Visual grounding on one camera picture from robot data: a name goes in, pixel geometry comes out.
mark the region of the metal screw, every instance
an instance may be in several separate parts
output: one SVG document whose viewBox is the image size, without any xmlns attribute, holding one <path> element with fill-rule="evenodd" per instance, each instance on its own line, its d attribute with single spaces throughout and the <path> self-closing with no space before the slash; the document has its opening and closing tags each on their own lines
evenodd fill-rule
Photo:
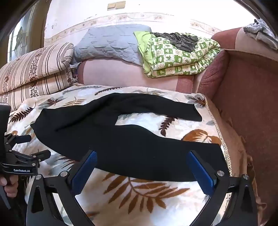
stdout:
<svg viewBox="0 0 278 226">
<path fill-rule="evenodd" d="M 41 175 L 40 174 L 36 175 L 36 180 L 39 180 L 39 179 L 41 179 Z"/>
<path fill-rule="evenodd" d="M 219 176 L 224 176 L 224 172 L 221 171 L 221 170 L 217 171 L 217 174 L 218 174 Z"/>
<path fill-rule="evenodd" d="M 66 176 L 68 174 L 68 172 L 67 171 L 63 171 L 63 172 L 61 172 L 61 176 Z"/>
<path fill-rule="evenodd" d="M 249 179 L 249 176 L 248 176 L 247 174 L 243 174 L 243 178 L 244 178 L 245 180 L 248 180 L 248 179 Z"/>
</svg>

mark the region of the leaf print blanket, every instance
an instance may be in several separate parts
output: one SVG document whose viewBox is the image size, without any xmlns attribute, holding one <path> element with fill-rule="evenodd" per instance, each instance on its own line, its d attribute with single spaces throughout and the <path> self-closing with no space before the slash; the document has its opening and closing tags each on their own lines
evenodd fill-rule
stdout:
<svg viewBox="0 0 278 226">
<path fill-rule="evenodd" d="M 43 108 L 84 105 L 114 92 L 159 95 L 173 101 L 194 104 L 203 118 L 202 122 L 169 118 L 154 113 L 133 113 L 119 116 L 116 125 L 135 124 L 165 138 L 217 143 L 221 146 L 229 171 L 232 173 L 227 146 L 217 129 L 217 123 L 209 110 L 207 99 L 203 95 L 145 87 L 120 88 L 76 84 L 58 93 L 27 99 L 10 116 L 7 133 L 30 134 L 32 140 L 29 143 L 17 144 L 14 149 L 31 155 L 48 148 L 36 138 L 30 127 Z M 55 150 L 50 151 L 51 157 L 41 162 L 39 168 L 39 173 L 45 177 L 56 176 L 63 170 L 69 170 L 75 164 L 75 161 L 61 156 Z M 33 180 L 34 177 L 29 178 L 27 182 L 27 202 Z M 54 194 L 54 197 L 64 221 L 71 225 L 59 196 Z M 76 196 L 76 199 L 88 217 L 98 226 L 186 226 L 192 223 L 207 201 L 207 197 L 196 181 L 147 181 L 112 174 L 100 169 L 94 169 L 82 193 Z M 215 219 L 215 224 L 223 216 L 227 202 L 228 196 Z"/>
<path fill-rule="evenodd" d="M 220 45 L 210 38 L 199 37 L 194 51 L 189 53 L 177 49 L 168 39 L 156 37 L 150 32 L 136 31 L 134 34 L 144 60 L 144 72 L 151 78 L 200 73 L 220 52 Z"/>
</svg>

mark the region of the black device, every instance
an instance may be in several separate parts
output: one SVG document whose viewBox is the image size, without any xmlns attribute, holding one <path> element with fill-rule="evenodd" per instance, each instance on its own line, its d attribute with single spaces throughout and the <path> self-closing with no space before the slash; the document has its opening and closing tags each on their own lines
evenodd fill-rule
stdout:
<svg viewBox="0 0 278 226">
<path fill-rule="evenodd" d="M 13 150 L 15 144 L 30 142 L 31 136 L 5 135 L 10 112 L 11 107 L 8 104 L 0 103 L 0 175 L 5 176 L 8 184 L 10 183 L 9 176 L 11 174 L 36 176 L 39 163 L 48 159 L 51 155 L 49 150 L 40 151 L 31 156 Z M 3 186 L 0 186 L 0 196 L 6 207 L 11 209 L 12 200 L 6 196 Z"/>
<path fill-rule="evenodd" d="M 37 175 L 29 196 L 27 226 L 66 226 L 56 206 L 52 193 L 58 193 L 74 226 L 94 226 L 86 216 L 75 195 L 80 194 L 97 163 L 95 151 L 89 151 L 81 162 L 69 172 L 44 178 Z M 254 191 L 248 175 L 239 177 L 215 171 L 195 152 L 188 153 L 187 164 L 191 168 L 203 192 L 209 200 L 190 226 L 211 226 L 227 193 L 232 193 L 228 207 L 218 226 L 257 226 L 257 208 Z"/>
</svg>

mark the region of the human hand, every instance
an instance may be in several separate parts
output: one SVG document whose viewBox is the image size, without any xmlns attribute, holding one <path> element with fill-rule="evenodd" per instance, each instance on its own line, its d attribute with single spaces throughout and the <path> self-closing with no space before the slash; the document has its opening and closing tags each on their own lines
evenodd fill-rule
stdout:
<svg viewBox="0 0 278 226">
<path fill-rule="evenodd" d="M 10 176 L 11 184 L 7 185 L 7 180 L 5 177 L 0 175 L 0 185 L 5 186 L 4 190 L 7 193 L 7 196 L 10 198 L 16 197 L 17 194 L 17 187 L 18 187 L 18 175 L 11 175 Z"/>
</svg>

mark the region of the folded green blanket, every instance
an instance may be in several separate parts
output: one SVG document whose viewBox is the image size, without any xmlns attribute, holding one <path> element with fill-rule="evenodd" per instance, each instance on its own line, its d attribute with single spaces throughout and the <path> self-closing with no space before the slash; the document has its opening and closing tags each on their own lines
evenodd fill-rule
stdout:
<svg viewBox="0 0 278 226">
<path fill-rule="evenodd" d="M 149 32 L 136 31 L 134 34 L 144 60 L 144 72 L 153 78 L 200 73 L 220 52 L 220 45 L 210 38 L 198 38 L 195 50 L 189 53 L 177 49 L 168 39 L 157 38 Z"/>
</svg>

